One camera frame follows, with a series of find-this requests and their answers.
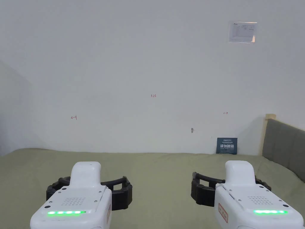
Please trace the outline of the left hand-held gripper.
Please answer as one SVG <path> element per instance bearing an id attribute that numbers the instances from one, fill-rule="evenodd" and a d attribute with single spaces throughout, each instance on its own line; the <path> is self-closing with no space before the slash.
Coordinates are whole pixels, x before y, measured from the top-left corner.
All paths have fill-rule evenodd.
<path id="1" fill-rule="evenodd" d="M 109 229 L 112 211 L 131 204 L 133 187 L 126 176 L 101 182 L 100 174 L 99 162 L 77 162 L 70 177 L 47 187 L 47 201 L 31 217 L 30 228 Z"/>

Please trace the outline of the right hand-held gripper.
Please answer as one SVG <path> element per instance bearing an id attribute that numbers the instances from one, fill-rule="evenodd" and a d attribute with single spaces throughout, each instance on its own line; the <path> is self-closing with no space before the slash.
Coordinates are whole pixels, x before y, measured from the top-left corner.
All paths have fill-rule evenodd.
<path id="1" fill-rule="evenodd" d="M 225 163 L 225 180 L 192 173 L 191 197 L 214 207 L 221 229 L 303 229 L 299 212 L 271 192 L 247 161 Z"/>

